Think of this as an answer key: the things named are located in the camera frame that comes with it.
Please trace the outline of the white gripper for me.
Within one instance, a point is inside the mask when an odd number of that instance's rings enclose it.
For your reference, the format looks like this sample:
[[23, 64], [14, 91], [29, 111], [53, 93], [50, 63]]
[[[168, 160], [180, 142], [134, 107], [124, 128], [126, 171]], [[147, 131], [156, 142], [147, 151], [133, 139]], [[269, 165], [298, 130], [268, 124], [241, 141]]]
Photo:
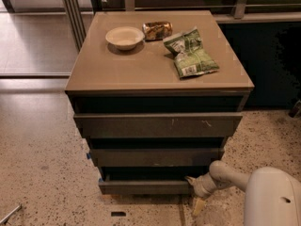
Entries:
[[185, 180], [194, 188], [195, 194], [199, 197], [193, 199], [192, 208], [192, 215], [197, 217], [206, 206], [204, 200], [208, 199], [217, 190], [216, 181], [209, 173], [198, 178], [186, 176]]

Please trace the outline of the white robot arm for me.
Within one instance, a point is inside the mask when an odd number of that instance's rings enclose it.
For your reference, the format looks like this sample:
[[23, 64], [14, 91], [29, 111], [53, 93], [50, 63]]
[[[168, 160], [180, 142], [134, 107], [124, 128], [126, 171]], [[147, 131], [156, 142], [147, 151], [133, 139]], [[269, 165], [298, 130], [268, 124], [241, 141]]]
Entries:
[[236, 186], [245, 192], [244, 226], [301, 226], [301, 183], [281, 169], [263, 167], [247, 174], [215, 160], [205, 175], [185, 179], [200, 199], [195, 211], [216, 190]]

